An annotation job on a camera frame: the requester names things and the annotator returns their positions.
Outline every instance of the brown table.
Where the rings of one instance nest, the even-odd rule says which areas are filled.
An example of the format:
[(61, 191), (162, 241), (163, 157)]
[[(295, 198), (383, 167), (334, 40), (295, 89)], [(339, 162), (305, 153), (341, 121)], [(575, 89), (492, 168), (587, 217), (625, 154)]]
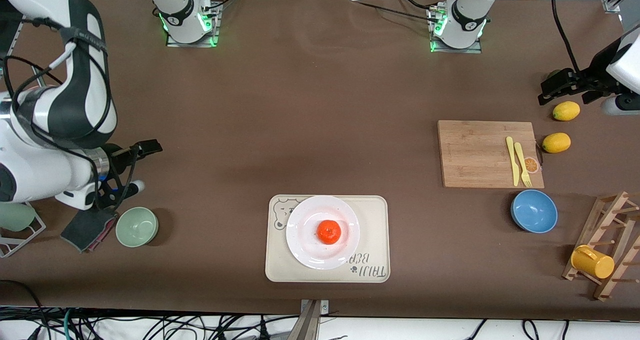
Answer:
[[(165, 48), (151, 0), (92, 1), (119, 113), (112, 141), (164, 147), (138, 164), (147, 189), (122, 210), (153, 209), (160, 232), (137, 249), (112, 233), (79, 255), (58, 237), (73, 210), (37, 203), (48, 229), (0, 261), (0, 278), (29, 284), (45, 305), (296, 313), (300, 299), (322, 298), (339, 315), (640, 316), (637, 285), (618, 285), (602, 303), (589, 281), (560, 277), (593, 196), (640, 190), (640, 117), (603, 116), (594, 103), (558, 123), (551, 105), (538, 106), (542, 77), (570, 65), (549, 2), (496, 2), (483, 54), (457, 55), (430, 53), (423, 22), (348, 0), (238, 0), (209, 50)], [(558, 9), (581, 66), (622, 33), (599, 2)], [(61, 50), (57, 34), (25, 27), (15, 54), (45, 64)], [(30, 74), (13, 71), (14, 81)], [(543, 164), (557, 227), (519, 230), (508, 212), (514, 190), (444, 189), (439, 119), (531, 121), (538, 139), (569, 133), (571, 148)], [(383, 196), (390, 279), (270, 282), (275, 194)], [(28, 303), (7, 287), (0, 301)]]

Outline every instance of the wooden cutting board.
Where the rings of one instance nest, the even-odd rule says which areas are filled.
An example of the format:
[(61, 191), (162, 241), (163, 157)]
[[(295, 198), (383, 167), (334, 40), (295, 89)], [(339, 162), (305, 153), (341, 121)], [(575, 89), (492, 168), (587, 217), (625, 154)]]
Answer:
[[(516, 188), (507, 136), (522, 145), (524, 157), (537, 160), (536, 140), (529, 122), (438, 121), (444, 187)], [(519, 168), (520, 162), (515, 156)], [(542, 171), (529, 175), (533, 188), (544, 189)], [(517, 188), (525, 188), (522, 179)]]

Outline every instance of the green bowl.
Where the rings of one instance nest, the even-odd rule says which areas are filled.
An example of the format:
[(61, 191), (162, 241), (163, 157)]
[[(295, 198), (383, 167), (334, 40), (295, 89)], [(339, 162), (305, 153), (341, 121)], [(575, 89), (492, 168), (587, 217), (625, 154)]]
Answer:
[(126, 211), (116, 224), (118, 241), (128, 248), (147, 244), (158, 232), (158, 219), (151, 210), (134, 207)]

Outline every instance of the white plate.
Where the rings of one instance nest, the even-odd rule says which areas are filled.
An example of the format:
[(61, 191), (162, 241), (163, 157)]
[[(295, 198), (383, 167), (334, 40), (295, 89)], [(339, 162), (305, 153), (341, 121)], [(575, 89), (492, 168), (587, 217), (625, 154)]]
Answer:
[[(316, 235), (318, 224), (334, 220), (342, 235), (335, 244), (322, 243)], [(330, 270), (344, 264), (354, 254), (360, 241), (360, 224), (354, 210), (333, 196), (314, 196), (302, 201), (286, 223), (286, 244), (302, 265)]]

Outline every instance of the lemon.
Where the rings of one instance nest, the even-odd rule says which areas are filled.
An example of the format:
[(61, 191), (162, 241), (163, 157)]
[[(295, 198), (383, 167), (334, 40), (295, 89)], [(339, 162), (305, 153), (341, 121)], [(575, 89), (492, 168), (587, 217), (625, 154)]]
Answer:
[(558, 121), (571, 121), (580, 114), (580, 105), (573, 101), (565, 101), (553, 109), (553, 118)]
[(571, 146), (569, 135), (563, 132), (553, 133), (544, 138), (542, 141), (542, 150), (549, 153), (558, 153), (566, 150)]

